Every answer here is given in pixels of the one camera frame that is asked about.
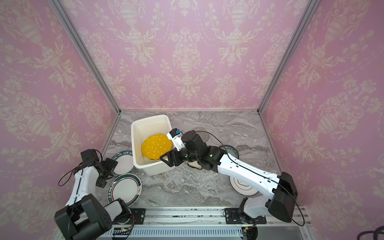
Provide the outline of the yellow polka dot plate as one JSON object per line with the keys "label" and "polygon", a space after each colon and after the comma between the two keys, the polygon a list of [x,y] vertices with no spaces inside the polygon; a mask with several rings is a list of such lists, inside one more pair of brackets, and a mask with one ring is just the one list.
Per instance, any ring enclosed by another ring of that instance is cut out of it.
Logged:
{"label": "yellow polka dot plate", "polygon": [[173,147],[172,142],[164,134],[155,134],[144,140],[142,154],[151,161],[157,161]]}

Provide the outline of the white plate blue rim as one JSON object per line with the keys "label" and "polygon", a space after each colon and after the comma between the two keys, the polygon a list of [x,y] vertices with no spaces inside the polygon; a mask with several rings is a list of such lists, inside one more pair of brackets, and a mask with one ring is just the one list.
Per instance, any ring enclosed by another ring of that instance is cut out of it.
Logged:
{"label": "white plate blue rim", "polygon": [[237,193],[246,197],[254,196],[259,192],[257,189],[234,177],[230,177],[230,184]]}

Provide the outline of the aluminium corner post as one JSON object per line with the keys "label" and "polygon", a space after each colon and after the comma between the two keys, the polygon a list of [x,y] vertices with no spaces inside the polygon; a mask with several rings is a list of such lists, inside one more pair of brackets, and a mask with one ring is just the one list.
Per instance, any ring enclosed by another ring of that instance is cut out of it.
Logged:
{"label": "aluminium corner post", "polygon": [[277,70],[275,74],[273,75],[273,78],[271,80],[270,85],[268,86],[265,96],[262,99],[261,105],[258,109],[259,115],[262,115],[265,111],[267,104],[278,85],[280,77],[283,75],[290,59],[292,58],[293,54],[295,53],[295,50],[305,32],[307,29],[307,26],[309,22],[311,21],[318,5],[320,3],[320,0],[310,0],[308,1],[307,6],[304,9],[303,15],[301,16],[297,27],[295,28],[293,35],[291,37],[291,40],[287,46],[287,49],[285,50],[282,59],[277,67]]}
{"label": "aluminium corner post", "polygon": [[121,113],[121,109],[117,101],[115,100],[112,92],[108,88],[108,85],[104,81],[101,72],[97,68],[96,63],[90,55],[90,52],[84,44],[78,30],[76,29],[75,25],[67,14],[64,5],[58,0],[48,0],[48,2],[56,13],[58,19],[60,20],[61,24],[63,25],[70,39],[72,40],[74,46],[78,50],[82,59],[84,60],[85,64],[87,65],[90,73],[93,75],[102,92],[109,101],[110,105],[114,109],[115,113],[119,115]]}

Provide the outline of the cream willow pattern plate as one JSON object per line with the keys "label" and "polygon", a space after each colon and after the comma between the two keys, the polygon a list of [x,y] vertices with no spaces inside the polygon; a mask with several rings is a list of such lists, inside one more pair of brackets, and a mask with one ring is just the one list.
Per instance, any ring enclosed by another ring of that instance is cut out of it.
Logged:
{"label": "cream willow pattern plate", "polygon": [[194,169],[199,169],[199,170],[202,170],[202,166],[198,163],[198,161],[194,161],[194,162],[187,162],[187,165],[191,168],[194,168]]}

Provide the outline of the small blue patterned plate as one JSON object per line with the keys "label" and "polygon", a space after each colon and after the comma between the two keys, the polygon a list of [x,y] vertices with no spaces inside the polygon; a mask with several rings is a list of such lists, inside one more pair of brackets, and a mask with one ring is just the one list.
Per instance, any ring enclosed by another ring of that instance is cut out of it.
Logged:
{"label": "small blue patterned plate", "polygon": [[228,154],[232,155],[234,158],[239,158],[239,152],[230,145],[222,145],[220,149],[225,150]]}

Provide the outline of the white plate dark green rim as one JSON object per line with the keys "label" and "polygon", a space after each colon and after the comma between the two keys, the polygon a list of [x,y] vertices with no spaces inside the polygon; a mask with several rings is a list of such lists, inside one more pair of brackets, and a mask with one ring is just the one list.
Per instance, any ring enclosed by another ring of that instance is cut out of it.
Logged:
{"label": "white plate dark green rim", "polygon": [[131,150],[117,153],[112,157],[112,160],[118,163],[113,171],[114,177],[132,173],[136,169],[134,165],[133,152]]}

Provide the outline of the right aluminium corner post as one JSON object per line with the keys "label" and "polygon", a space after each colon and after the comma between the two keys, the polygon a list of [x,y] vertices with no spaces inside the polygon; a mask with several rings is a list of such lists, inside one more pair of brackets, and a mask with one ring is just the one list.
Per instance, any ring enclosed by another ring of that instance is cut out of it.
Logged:
{"label": "right aluminium corner post", "polygon": [[310,0],[308,1],[307,6],[304,9],[303,15],[301,16],[297,27],[295,28],[293,35],[291,37],[291,40],[287,46],[287,49],[285,50],[282,59],[277,67],[277,70],[275,74],[273,75],[273,78],[271,80],[270,85],[268,86],[265,96],[262,99],[261,105],[258,109],[259,115],[262,115],[265,111],[267,104],[278,85],[280,77],[283,75],[290,59],[292,58],[293,54],[295,53],[295,50],[305,32],[307,29],[307,26],[309,22],[311,21],[318,5],[320,3],[320,0]]}

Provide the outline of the white plate green red rim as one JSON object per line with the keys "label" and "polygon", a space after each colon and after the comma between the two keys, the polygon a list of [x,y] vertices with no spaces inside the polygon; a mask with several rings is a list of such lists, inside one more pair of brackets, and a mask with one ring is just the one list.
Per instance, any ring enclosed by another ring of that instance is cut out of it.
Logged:
{"label": "white plate green red rim", "polygon": [[140,197],[142,182],[134,174],[124,174],[117,177],[110,185],[107,193],[109,203],[121,199],[129,207]]}

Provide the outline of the left aluminium corner post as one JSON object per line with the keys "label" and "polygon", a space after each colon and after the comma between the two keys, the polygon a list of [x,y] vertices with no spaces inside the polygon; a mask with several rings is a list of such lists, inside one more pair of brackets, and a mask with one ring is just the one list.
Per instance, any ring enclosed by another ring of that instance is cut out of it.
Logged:
{"label": "left aluminium corner post", "polygon": [[78,30],[76,29],[75,25],[67,14],[64,5],[58,0],[48,0],[48,2],[56,13],[58,19],[60,20],[61,24],[63,25],[70,39],[72,40],[74,46],[78,50],[82,59],[84,60],[85,64],[87,65],[90,73],[93,75],[102,92],[109,101],[110,105],[114,109],[115,113],[119,115],[121,113],[121,109],[117,101],[115,100],[112,92],[108,88],[108,85],[104,81],[101,72],[97,68],[96,63],[90,55],[90,52],[84,44]]}

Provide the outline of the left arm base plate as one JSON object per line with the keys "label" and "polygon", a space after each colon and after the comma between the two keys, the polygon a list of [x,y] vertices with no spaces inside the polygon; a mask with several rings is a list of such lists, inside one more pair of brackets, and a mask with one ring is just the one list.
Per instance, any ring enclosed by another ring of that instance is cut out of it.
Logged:
{"label": "left arm base plate", "polygon": [[113,223],[120,225],[143,225],[145,220],[146,209],[133,208],[118,215]]}

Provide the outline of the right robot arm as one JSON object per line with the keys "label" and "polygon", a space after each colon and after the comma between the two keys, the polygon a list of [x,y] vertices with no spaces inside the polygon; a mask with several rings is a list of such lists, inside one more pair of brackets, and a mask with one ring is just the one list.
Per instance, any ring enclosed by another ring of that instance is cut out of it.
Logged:
{"label": "right robot arm", "polygon": [[246,164],[224,149],[207,146],[196,131],[182,133],[172,129],[167,137],[175,147],[160,156],[160,160],[169,167],[197,162],[204,170],[237,179],[261,194],[246,199],[240,207],[241,214],[250,219],[270,214],[285,223],[293,221],[298,206],[298,190],[290,174],[282,172],[277,175]]}

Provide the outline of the clear glass plate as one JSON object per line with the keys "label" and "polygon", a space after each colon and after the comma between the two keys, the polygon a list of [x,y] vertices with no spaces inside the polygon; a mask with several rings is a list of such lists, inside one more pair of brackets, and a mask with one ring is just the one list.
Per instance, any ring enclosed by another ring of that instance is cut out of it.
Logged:
{"label": "clear glass plate", "polygon": [[196,130],[196,133],[201,137],[203,142],[207,142],[210,138],[210,134],[208,134],[205,130]]}

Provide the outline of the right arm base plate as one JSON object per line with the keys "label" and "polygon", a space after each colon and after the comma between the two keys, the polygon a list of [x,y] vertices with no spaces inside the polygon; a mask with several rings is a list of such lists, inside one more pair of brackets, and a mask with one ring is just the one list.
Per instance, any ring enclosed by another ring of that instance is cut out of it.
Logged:
{"label": "right arm base plate", "polygon": [[251,225],[265,225],[267,223],[266,217],[258,216],[252,219],[238,208],[225,208],[223,215],[227,225],[251,224]]}

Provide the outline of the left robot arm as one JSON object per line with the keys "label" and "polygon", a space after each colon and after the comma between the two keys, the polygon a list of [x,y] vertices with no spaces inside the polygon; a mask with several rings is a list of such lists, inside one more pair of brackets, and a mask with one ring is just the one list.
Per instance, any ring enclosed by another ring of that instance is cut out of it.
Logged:
{"label": "left robot arm", "polygon": [[55,222],[66,240],[96,240],[112,229],[113,223],[126,223],[134,216],[126,203],[118,198],[105,207],[94,196],[96,188],[106,186],[117,162],[102,160],[101,152],[81,152],[82,162],[70,173],[74,187],[65,207],[55,213]]}

